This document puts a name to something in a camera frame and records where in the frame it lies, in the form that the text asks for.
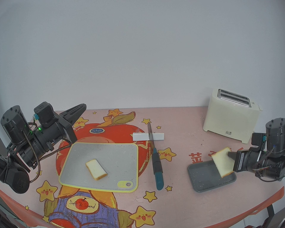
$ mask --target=cartoon girl illustration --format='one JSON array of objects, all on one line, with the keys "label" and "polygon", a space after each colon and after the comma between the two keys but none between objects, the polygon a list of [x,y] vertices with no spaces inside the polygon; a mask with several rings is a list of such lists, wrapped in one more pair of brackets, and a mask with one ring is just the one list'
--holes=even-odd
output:
[{"label": "cartoon girl illustration", "polygon": [[[135,143],[139,148],[139,176],[145,170],[150,159],[148,141],[134,142],[133,132],[144,132],[136,126],[126,124],[135,118],[135,112],[122,115],[118,109],[109,110],[104,123],[90,123],[75,129],[79,142],[91,143]],[[92,133],[93,129],[104,129],[102,133]],[[60,147],[67,145],[63,141]],[[56,170],[61,172],[69,148],[57,153]],[[127,228],[134,220],[131,213],[118,209],[112,192],[99,192],[62,186],[58,197],[45,200],[44,215],[48,221],[64,228]]]}]

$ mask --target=red apple illustration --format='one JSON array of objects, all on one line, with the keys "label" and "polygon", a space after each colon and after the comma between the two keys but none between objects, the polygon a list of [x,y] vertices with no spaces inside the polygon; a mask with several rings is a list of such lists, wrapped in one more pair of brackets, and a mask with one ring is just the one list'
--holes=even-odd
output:
[{"label": "red apple illustration", "polygon": [[86,201],[86,198],[82,199],[78,199],[75,201],[75,206],[78,210],[85,210],[88,208],[89,203]]}]

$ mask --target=bread slice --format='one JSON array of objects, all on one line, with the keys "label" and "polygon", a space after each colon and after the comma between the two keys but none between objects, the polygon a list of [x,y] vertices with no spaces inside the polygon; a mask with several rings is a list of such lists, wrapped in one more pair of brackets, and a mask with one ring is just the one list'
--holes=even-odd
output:
[{"label": "bread slice", "polygon": [[225,149],[212,155],[213,161],[222,178],[233,173],[235,161],[228,157],[229,151],[231,151],[231,149],[226,147]]},{"label": "bread slice", "polygon": [[88,161],[85,164],[95,180],[100,180],[108,175],[96,159]]}]

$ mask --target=plastic tray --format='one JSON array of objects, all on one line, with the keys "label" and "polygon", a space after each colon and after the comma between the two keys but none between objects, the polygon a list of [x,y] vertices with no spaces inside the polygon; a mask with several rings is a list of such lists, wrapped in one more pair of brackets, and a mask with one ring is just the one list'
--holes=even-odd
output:
[{"label": "plastic tray", "polygon": [[213,160],[199,162],[188,166],[193,188],[197,192],[205,192],[232,183],[237,179],[235,173],[221,178]]}]

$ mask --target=teal knife handle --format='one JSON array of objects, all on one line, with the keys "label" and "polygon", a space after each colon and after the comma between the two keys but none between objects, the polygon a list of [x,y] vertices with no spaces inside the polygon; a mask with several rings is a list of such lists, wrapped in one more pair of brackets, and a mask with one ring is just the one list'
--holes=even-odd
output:
[{"label": "teal knife handle", "polygon": [[156,183],[156,188],[157,190],[161,190],[164,187],[164,182],[163,182],[163,175],[162,172],[156,172],[154,174],[155,176],[155,183]]},{"label": "teal knife handle", "polygon": [[152,154],[152,167],[153,167],[153,173],[155,176],[155,183],[157,190],[161,190],[164,187],[163,182],[163,171],[162,166],[159,158],[159,153],[157,152],[156,148],[153,149]]}]

